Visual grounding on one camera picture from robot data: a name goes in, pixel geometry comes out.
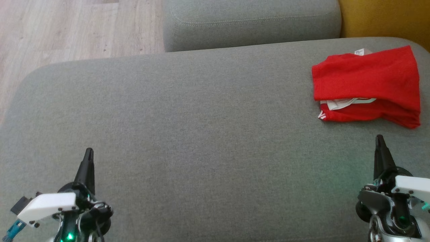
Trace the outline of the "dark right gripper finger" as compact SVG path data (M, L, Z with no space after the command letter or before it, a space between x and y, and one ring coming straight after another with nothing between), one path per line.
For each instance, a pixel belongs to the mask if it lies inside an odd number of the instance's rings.
M398 169L393 156L381 134L375 138L373 179L382 182L394 182Z

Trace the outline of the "grey sofa cushion block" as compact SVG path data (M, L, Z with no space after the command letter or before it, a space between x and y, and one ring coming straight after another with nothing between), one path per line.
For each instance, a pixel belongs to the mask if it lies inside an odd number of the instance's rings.
M163 0L165 51L340 37L338 0Z

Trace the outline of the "large grey fabric sofa seat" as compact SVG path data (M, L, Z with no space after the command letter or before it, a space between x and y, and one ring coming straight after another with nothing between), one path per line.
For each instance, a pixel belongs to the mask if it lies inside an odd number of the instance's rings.
M410 45L421 126L317 118L311 67ZM430 53L393 37L313 40L52 64L20 83L0 126L0 242L10 208L74 180L94 149L106 242L366 242L355 211L375 137L430 177Z

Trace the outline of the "red basketball shorts white trim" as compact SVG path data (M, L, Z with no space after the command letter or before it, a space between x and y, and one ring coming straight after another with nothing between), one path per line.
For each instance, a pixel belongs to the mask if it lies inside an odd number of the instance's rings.
M346 98L321 101L318 118L333 122L385 119L409 129L414 129L421 125L420 111L406 109L396 103L376 98Z

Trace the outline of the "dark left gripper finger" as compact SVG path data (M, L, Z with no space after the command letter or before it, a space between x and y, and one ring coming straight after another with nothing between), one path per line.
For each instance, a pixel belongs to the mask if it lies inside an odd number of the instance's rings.
M94 150L87 148L73 182L73 189L95 196Z

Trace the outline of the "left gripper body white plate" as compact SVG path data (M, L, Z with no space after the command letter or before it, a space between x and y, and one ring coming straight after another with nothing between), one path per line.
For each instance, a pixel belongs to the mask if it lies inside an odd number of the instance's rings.
M38 192L17 219L33 228L40 226L41 219L57 220L57 234L48 242L105 242L113 213L113 208L106 202L73 189L71 182L57 193Z

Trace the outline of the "yellow upholstered furniture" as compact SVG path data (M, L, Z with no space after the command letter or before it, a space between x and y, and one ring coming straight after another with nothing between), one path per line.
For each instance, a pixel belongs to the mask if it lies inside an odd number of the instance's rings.
M430 52L430 0L338 0L342 37L399 37Z

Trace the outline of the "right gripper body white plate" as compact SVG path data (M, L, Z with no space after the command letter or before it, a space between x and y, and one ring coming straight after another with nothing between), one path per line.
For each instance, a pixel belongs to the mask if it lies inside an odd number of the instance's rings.
M397 167L394 182L374 180L358 194L356 214L369 224L368 240L430 240L430 225L413 216L421 201L430 203L430 179Z

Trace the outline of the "red basketball jersey white sleeves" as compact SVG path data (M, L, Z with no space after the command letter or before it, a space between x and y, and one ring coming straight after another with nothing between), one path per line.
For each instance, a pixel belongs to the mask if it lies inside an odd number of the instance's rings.
M412 48L328 56L312 67L314 99L375 98L419 112L419 73Z

